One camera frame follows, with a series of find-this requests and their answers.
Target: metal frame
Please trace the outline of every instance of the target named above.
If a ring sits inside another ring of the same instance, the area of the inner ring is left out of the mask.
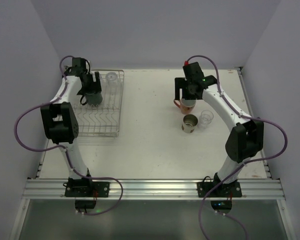
[[[120,180],[123,185],[123,200],[198,200],[197,182],[202,179],[183,180]],[[92,197],[64,197],[67,179],[29,179],[23,192],[24,199],[45,200],[87,200]],[[279,180],[242,179],[242,196],[236,200],[284,200],[284,192]],[[116,200],[121,188],[115,181],[110,182],[109,197],[104,200]],[[224,200],[222,197],[207,198],[208,200]]]
[[[19,239],[29,209],[29,203],[30,203],[30,199],[24,198],[21,200],[20,207],[15,217],[14,225],[10,233],[10,237],[9,237],[10,240]]]
[[[288,240],[296,240],[297,235],[294,230],[294,227],[293,227],[293,224],[292,224],[292,221],[291,221],[288,209],[287,209],[286,200],[277,200],[276,202],[278,204],[282,223],[283,223],[285,233],[286,233]]]

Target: black mounting plate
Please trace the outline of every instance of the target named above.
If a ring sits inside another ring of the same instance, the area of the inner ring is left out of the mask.
[[[198,191],[198,197],[203,198],[206,193],[212,189],[216,183],[213,181],[200,181],[196,183],[196,189]],[[228,198],[232,193],[232,198],[241,198],[241,186],[239,182],[234,182],[231,185],[222,184],[216,190],[210,193],[209,198]]]
[[[68,198],[92,198],[94,191],[97,192],[97,198],[107,198],[109,196],[110,182],[108,181],[88,181],[89,185],[82,184],[65,188],[64,196]]]

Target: glass cup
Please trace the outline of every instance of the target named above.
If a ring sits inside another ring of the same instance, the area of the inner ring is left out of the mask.
[[[200,129],[205,129],[214,119],[214,114],[209,110],[204,110],[201,112],[199,117],[198,127]]]
[[[114,86],[119,83],[118,75],[114,71],[108,72],[105,75],[105,80],[110,86]]]
[[[196,100],[185,100],[182,98],[181,100],[173,100],[173,103],[180,108],[181,113],[187,115],[195,108]]]

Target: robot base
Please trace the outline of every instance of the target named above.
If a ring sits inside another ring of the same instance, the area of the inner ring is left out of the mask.
[[[213,181],[200,181],[196,184],[198,197],[203,198],[208,191],[220,183],[217,173],[214,175]],[[229,184],[222,184],[216,190],[210,193],[209,198],[241,198],[242,192],[240,183],[236,180]]]
[[[90,179],[68,178],[65,186],[65,197],[69,198],[107,198],[109,196],[110,182],[92,181]]]

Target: orange mug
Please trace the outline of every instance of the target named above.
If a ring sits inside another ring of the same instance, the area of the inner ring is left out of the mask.
[[[195,108],[196,100],[185,100],[182,98],[181,100],[173,100],[173,103],[180,108],[181,113],[189,114],[192,109]]]

